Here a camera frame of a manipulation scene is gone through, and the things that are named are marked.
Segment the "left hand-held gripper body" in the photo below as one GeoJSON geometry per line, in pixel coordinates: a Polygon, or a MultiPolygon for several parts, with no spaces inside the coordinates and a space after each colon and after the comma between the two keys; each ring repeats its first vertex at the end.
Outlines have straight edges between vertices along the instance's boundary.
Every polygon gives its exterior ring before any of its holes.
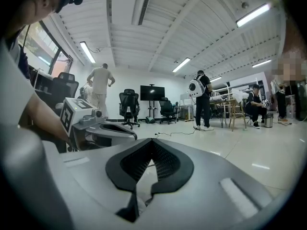
{"type": "Polygon", "coordinates": [[[102,111],[82,99],[66,97],[60,113],[60,122],[71,146],[83,150],[86,143],[86,129],[103,122],[102,111]]]}

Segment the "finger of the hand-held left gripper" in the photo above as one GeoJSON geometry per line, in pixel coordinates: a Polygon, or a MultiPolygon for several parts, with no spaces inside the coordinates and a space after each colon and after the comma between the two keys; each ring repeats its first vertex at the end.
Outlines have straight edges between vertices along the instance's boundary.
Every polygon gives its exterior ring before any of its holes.
{"type": "Polygon", "coordinates": [[[99,124],[99,129],[103,131],[112,131],[112,132],[133,132],[129,127],[123,126],[118,123],[113,122],[102,122],[99,124]]]}
{"type": "Polygon", "coordinates": [[[91,126],[85,130],[87,149],[99,149],[111,147],[122,143],[137,140],[136,133],[133,132],[112,132],[103,131],[99,126],[91,126]]]}

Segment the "person's left forearm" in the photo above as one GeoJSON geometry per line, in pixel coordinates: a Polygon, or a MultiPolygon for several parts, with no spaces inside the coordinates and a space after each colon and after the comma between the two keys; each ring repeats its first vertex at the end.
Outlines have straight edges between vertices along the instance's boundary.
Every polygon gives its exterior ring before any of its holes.
{"type": "Polygon", "coordinates": [[[33,93],[19,120],[21,127],[35,132],[42,140],[69,143],[60,117],[36,93],[33,93]]]}

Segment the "white plastic bag pile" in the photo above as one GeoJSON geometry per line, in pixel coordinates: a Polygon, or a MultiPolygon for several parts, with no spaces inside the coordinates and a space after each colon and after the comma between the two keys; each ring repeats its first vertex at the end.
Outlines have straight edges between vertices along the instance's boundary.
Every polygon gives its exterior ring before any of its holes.
{"type": "Polygon", "coordinates": [[[243,100],[246,100],[249,96],[248,93],[240,91],[238,89],[232,89],[232,98],[236,100],[237,103],[242,102],[243,100]]]}

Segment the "black office chair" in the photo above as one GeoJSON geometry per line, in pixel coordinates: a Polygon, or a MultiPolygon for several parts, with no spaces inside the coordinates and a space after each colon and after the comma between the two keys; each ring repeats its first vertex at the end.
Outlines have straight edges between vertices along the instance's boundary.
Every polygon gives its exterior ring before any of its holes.
{"type": "Polygon", "coordinates": [[[73,74],[61,72],[52,81],[51,108],[61,109],[65,98],[75,97],[78,87],[79,83],[75,80],[75,76],[73,74]]]}
{"type": "Polygon", "coordinates": [[[175,111],[175,107],[171,104],[168,98],[162,97],[159,101],[160,104],[160,115],[161,120],[159,121],[160,124],[163,122],[167,122],[169,125],[172,121],[177,122],[177,115],[178,111],[175,111]]]}
{"type": "Polygon", "coordinates": [[[119,114],[124,117],[124,122],[122,125],[128,125],[131,130],[133,126],[140,124],[137,122],[139,114],[139,95],[133,89],[125,89],[124,92],[119,94],[120,104],[119,104],[119,114]]]}

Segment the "black television stand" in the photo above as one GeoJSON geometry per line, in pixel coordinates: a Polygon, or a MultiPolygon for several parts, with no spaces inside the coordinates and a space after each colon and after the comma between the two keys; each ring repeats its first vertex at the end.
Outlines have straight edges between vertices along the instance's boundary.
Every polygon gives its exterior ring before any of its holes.
{"type": "Polygon", "coordinates": [[[149,107],[148,110],[149,112],[152,112],[152,114],[149,114],[149,117],[152,117],[155,119],[155,101],[158,100],[159,97],[159,91],[157,87],[154,86],[154,84],[150,84],[147,88],[147,100],[149,101],[149,107]]]}

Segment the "black television screen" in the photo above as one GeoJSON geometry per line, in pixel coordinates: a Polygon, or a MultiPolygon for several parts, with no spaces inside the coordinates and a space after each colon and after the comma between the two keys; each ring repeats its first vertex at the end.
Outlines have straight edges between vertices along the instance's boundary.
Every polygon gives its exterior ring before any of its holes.
{"type": "Polygon", "coordinates": [[[165,88],[157,86],[140,86],[141,101],[160,101],[165,98],[165,88]]]}

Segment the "person's short-sleeved shirt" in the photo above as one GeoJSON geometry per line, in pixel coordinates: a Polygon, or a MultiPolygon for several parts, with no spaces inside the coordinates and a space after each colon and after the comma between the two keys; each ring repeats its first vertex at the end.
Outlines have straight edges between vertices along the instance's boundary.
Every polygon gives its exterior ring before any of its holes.
{"type": "Polygon", "coordinates": [[[18,34],[0,41],[0,130],[16,127],[24,122],[27,106],[34,89],[19,67],[24,52],[18,34]]]}

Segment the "white desk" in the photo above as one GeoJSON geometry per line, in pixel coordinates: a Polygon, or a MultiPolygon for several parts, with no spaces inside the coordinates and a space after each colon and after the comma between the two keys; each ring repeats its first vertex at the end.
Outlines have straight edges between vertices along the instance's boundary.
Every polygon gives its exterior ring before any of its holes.
{"type": "Polygon", "coordinates": [[[191,97],[189,92],[180,95],[179,108],[180,117],[184,121],[192,121],[194,119],[194,111],[196,99],[191,97]]]}

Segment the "large window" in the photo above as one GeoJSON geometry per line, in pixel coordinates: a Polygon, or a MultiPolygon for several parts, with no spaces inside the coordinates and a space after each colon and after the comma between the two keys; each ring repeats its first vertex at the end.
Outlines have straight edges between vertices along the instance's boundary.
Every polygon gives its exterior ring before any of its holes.
{"type": "Polygon", "coordinates": [[[27,56],[30,71],[41,71],[52,77],[70,71],[73,58],[64,51],[42,21],[26,26],[18,36],[18,43],[27,56]]]}

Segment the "wooden stool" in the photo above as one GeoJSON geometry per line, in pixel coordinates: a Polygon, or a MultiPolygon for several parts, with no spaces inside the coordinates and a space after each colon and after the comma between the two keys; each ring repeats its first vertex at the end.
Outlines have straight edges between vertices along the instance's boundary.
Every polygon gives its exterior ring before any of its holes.
{"type": "Polygon", "coordinates": [[[235,129],[236,120],[242,118],[244,121],[244,129],[247,128],[246,115],[243,110],[242,101],[238,102],[236,99],[230,100],[230,114],[228,127],[233,132],[235,129]]]}

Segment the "black hairpin-leg table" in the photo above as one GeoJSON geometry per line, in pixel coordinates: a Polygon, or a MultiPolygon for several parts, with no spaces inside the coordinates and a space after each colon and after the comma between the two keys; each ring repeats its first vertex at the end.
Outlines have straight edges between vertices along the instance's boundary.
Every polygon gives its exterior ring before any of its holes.
{"type": "Polygon", "coordinates": [[[218,118],[221,127],[227,126],[229,118],[230,103],[228,101],[212,101],[210,102],[210,119],[218,118]]]}

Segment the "steel round bin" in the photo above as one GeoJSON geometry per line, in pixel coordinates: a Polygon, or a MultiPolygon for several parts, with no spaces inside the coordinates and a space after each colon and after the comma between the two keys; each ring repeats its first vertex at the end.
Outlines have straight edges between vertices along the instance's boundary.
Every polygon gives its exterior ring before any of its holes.
{"type": "Polygon", "coordinates": [[[264,125],[265,128],[272,128],[273,126],[273,113],[267,113],[264,116],[264,125]]]}

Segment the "white shelving rack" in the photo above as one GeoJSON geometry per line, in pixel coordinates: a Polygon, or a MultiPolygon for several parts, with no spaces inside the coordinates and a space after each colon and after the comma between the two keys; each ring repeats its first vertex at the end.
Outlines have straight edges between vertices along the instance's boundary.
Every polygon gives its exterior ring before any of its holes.
{"type": "Polygon", "coordinates": [[[232,89],[238,89],[240,91],[243,91],[249,94],[252,91],[254,84],[259,85],[260,87],[259,96],[262,99],[262,96],[265,96],[265,94],[262,93],[264,91],[263,81],[257,80],[257,78],[255,78],[255,80],[251,82],[243,83],[240,85],[234,85],[234,86],[227,85],[226,87],[223,87],[217,90],[213,90],[211,98],[215,101],[218,101],[219,99],[223,101],[230,101],[231,99],[233,99],[232,93],[231,93],[232,89]]]}

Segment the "long white air duct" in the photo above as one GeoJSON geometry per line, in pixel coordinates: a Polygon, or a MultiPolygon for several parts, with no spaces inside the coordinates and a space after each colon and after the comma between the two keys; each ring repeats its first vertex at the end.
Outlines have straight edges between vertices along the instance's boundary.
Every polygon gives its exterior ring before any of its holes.
{"type": "Polygon", "coordinates": [[[142,25],[150,0],[135,0],[132,25],[142,25]]]}

